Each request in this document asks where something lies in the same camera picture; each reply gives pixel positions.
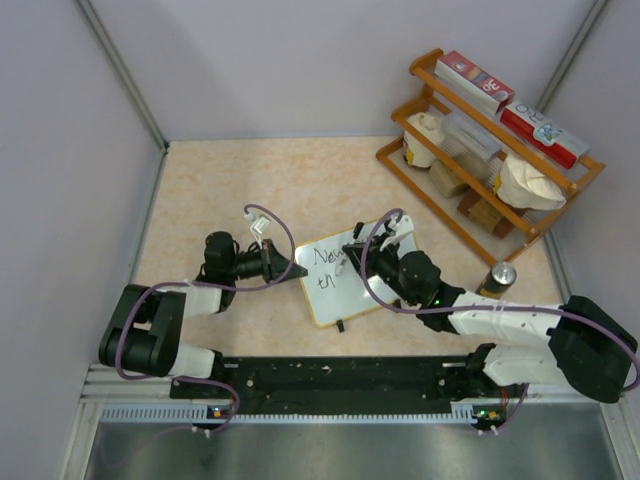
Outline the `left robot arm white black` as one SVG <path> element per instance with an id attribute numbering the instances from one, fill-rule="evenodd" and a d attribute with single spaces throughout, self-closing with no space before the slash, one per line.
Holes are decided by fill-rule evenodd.
<path id="1" fill-rule="evenodd" d="M 214 351 L 180 342 L 183 321 L 228 310 L 238 280 L 260 277 L 269 284 L 307 275 L 270 239 L 242 251 L 230 233 L 213 232 L 205 240 L 204 263 L 193 283 L 154 291 L 138 284 L 125 287 L 101 339 L 99 362 L 131 376 L 192 377 L 203 395 L 216 396 L 226 387 L 227 374 L 214 364 Z"/>

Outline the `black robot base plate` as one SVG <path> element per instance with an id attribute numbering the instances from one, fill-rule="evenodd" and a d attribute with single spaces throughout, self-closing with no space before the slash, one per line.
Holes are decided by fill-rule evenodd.
<path id="1" fill-rule="evenodd" d="M 451 403 L 502 396 L 463 356 L 227 357 L 214 379 L 245 415 L 448 413 Z"/>

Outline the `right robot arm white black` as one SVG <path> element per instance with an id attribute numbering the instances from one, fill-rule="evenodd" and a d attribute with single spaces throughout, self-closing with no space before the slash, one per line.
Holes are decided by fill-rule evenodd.
<path id="1" fill-rule="evenodd" d="M 454 287 L 421 250 L 398 253 L 388 235 L 343 246 L 362 281 L 379 278 L 399 298 L 394 313 L 412 315 L 427 328 L 489 338 L 473 352 L 466 380 L 476 394 L 523 384 L 567 385 L 600 403 L 613 404 L 639 386 L 638 342 L 591 299 L 564 304 L 504 302 Z"/>

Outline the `black white marker pen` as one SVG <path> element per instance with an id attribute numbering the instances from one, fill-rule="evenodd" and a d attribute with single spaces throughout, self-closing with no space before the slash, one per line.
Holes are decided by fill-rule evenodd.
<path id="1" fill-rule="evenodd" d="M 362 229 L 364 228 L 365 223 L 364 222 L 357 222 L 354 229 L 352 230 L 352 236 L 351 236 L 351 241 L 347 242 L 347 245 L 356 243 L 359 239 L 359 236 L 362 232 Z M 335 276 L 339 276 L 342 269 L 344 268 L 345 264 L 349 261 L 348 255 L 344 252 L 344 249 L 341 249 L 341 253 L 343 254 L 341 260 L 339 261 L 339 263 L 336 265 L 335 268 Z"/>

